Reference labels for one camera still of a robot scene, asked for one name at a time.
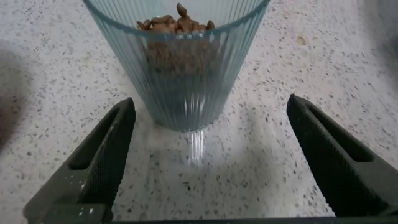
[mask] clear drinking glass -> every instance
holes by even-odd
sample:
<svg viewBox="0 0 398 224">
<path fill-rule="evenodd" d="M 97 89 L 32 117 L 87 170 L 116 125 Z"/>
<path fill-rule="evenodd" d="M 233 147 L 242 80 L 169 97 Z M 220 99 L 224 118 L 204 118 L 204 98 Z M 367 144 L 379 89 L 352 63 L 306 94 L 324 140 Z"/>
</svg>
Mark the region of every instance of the clear drinking glass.
<svg viewBox="0 0 398 224">
<path fill-rule="evenodd" d="M 180 16 L 215 23 L 195 34 L 158 34 L 137 21 Z M 221 113 L 269 0 L 84 0 L 153 119 L 176 131 L 205 127 Z"/>
</svg>

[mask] roasted coffee bean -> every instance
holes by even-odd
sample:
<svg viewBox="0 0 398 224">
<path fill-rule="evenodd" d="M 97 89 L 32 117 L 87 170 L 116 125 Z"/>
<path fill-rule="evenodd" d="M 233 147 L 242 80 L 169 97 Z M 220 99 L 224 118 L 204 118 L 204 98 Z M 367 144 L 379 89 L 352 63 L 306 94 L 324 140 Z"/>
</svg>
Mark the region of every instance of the roasted coffee bean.
<svg viewBox="0 0 398 224">
<path fill-rule="evenodd" d="M 191 18 L 189 16 L 180 17 L 177 22 L 189 22 L 191 23 Z"/>
<path fill-rule="evenodd" d="M 177 12 L 180 14 L 180 16 L 184 17 L 187 15 L 187 9 L 185 9 L 180 3 L 177 4 Z"/>
<path fill-rule="evenodd" d="M 198 26 L 200 25 L 200 23 L 199 23 L 198 21 L 193 21 L 193 20 L 191 20 L 191 24 L 192 24 L 192 25 L 196 24 L 196 25 L 198 25 Z"/>
<path fill-rule="evenodd" d="M 173 29 L 174 31 L 178 29 L 177 22 L 173 22 L 167 25 L 170 29 Z"/>
<path fill-rule="evenodd" d="M 205 30 L 207 30 L 206 25 L 199 25 L 199 31 L 205 31 Z"/>
<path fill-rule="evenodd" d="M 177 22 L 178 28 L 181 29 L 183 32 L 190 32 L 191 31 L 191 23 L 190 21 L 186 20 L 178 20 Z"/>
<path fill-rule="evenodd" d="M 137 28 L 139 30 L 146 30 L 145 29 L 145 25 L 142 22 L 140 22 L 140 21 L 137 21 Z"/>
<path fill-rule="evenodd" d="M 174 32 L 169 27 L 167 27 L 166 24 L 155 24 L 153 31 L 160 32 L 163 34 L 168 34 L 168 33 Z"/>
<path fill-rule="evenodd" d="M 152 23 L 150 22 L 149 19 L 147 19 L 147 20 L 144 21 L 143 25 L 144 25 L 144 29 L 145 30 L 149 30 L 150 25 L 152 25 Z"/>
<path fill-rule="evenodd" d="M 163 23 L 163 20 L 162 20 L 162 18 L 154 17 L 154 18 L 152 18 L 152 20 L 150 22 L 154 26 L 155 24 Z"/>
<path fill-rule="evenodd" d="M 169 19 L 173 19 L 172 16 L 170 15 L 166 15 L 160 18 L 162 20 L 163 23 L 168 23 Z"/>
<path fill-rule="evenodd" d="M 199 24 L 193 23 L 192 24 L 192 32 L 199 31 Z"/>
<path fill-rule="evenodd" d="M 213 30 L 213 29 L 215 29 L 216 28 L 216 26 L 214 25 L 214 22 L 213 21 L 208 21 L 207 22 L 207 29 L 208 30 Z"/>
<path fill-rule="evenodd" d="M 177 22 L 175 19 L 173 19 L 173 17 L 171 17 L 170 19 L 168 19 L 168 21 L 166 21 L 167 24 L 172 24 L 174 22 Z"/>
</svg>

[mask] ribbed glass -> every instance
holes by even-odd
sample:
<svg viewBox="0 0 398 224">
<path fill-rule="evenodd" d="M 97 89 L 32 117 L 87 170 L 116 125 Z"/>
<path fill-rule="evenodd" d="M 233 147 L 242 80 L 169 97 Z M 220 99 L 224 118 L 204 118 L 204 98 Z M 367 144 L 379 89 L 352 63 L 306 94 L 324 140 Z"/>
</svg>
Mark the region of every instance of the ribbed glass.
<svg viewBox="0 0 398 224">
<path fill-rule="evenodd" d="M 154 120 L 177 131 L 205 127 L 221 113 L 269 0 L 84 0 Z M 215 30 L 174 35 L 137 30 L 157 16 Z"/>
</svg>

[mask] glass rim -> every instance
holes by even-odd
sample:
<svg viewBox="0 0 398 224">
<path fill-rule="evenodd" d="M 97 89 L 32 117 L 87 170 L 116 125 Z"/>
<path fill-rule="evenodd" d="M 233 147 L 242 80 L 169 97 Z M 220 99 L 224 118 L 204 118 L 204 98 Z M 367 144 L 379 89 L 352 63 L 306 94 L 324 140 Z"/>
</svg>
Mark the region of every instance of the glass rim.
<svg viewBox="0 0 398 224">
<path fill-rule="evenodd" d="M 109 25 L 116 27 L 117 29 L 120 29 L 125 33 L 139 35 L 139 36 L 143 36 L 143 37 L 170 37 L 171 39 L 175 39 L 176 37 L 181 37 L 181 36 L 186 37 L 188 35 L 193 35 L 191 33 L 189 33 L 189 34 L 161 34 L 161 33 L 152 33 L 152 32 L 147 32 L 145 30 L 135 29 L 133 27 L 127 26 L 127 25 L 125 25 L 121 22 L 118 22 L 118 21 L 110 18 L 109 16 L 105 15 L 99 9 L 97 9 L 91 1 L 92 0 L 83 0 L 86 7 L 88 8 L 88 10 L 90 10 L 94 15 L 98 16 L 100 19 L 104 20 Z M 230 22 L 224 26 L 216 27 L 214 30 L 205 30 L 204 33 L 202 33 L 202 34 L 204 36 L 211 35 L 211 34 L 218 35 L 226 30 L 230 30 L 234 27 L 240 26 L 241 24 L 245 23 L 250 18 L 254 17 L 254 15 L 256 15 L 258 12 L 260 12 L 261 9 L 265 8 L 269 1 L 270 0 L 262 0 L 260 2 L 260 4 L 255 9 L 253 9 L 251 12 L 247 13 L 242 18 L 237 19 L 233 22 Z"/>
</svg>

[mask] speckled countertop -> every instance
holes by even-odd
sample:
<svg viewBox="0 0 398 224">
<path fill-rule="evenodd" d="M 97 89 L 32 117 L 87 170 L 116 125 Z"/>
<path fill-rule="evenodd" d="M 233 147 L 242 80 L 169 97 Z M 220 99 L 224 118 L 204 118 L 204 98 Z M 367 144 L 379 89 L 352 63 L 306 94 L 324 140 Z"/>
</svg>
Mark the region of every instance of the speckled countertop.
<svg viewBox="0 0 398 224">
<path fill-rule="evenodd" d="M 304 96 L 398 168 L 398 2 L 272 1 L 221 116 L 153 124 L 80 0 L 0 2 L 0 217 L 22 207 L 115 103 L 137 121 L 118 220 L 333 215 L 285 113 Z"/>
</svg>

